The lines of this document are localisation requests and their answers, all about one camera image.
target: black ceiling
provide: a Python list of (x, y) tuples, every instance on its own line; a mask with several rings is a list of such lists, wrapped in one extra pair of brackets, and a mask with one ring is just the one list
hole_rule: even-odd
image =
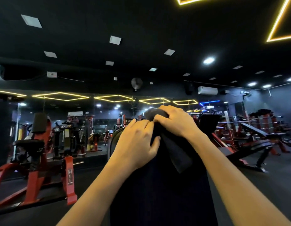
[[(67, 71), (94, 71), (77, 79), (106, 74), (107, 80), (153, 77), (240, 87), (257, 81), (256, 89), (281, 85), (291, 77), (291, 39), (266, 40), (284, 1), (0, 0), (0, 62), (4, 57), (6, 63), (48, 71), (65, 71), (61, 65), (70, 66)], [(42, 29), (27, 26), (21, 14), (38, 18)], [(290, 34), (291, 1), (274, 37)], [(121, 37), (121, 44), (109, 43), (111, 35)], [(168, 49), (176, 52), (164, 55)], [(215, 62), (203, 65), (209, 56)]]

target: floor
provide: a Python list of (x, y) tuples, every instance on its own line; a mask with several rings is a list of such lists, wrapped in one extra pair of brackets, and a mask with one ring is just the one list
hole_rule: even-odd
[[(258, 157), (259, 154), (256, 154), (247, 157), (246, 160), (249, 163), (255, 163)], [(281, 156), (270, 155), (265, 162), (267, 163), (265, 169), (269, 173), (260, 173), (243, 168), (241, 171), (289, 220), (291, 220), (291, 154), (282, 154)], [(93, 182), (101, 170), (102, 167), (96, 167), (75, 172), (75, 189), (79, 197)], [(6, 185), (14, 187), (15, 189), (17, 182), (9, 181)], [(219, 225), (233, 225), (212, 181), (210, 181), (210, 185)], [(0, 226), (55, 226), (69, 208), (70, 206), (66, 206), (65, 201), (60, 201), (1, 215)]]

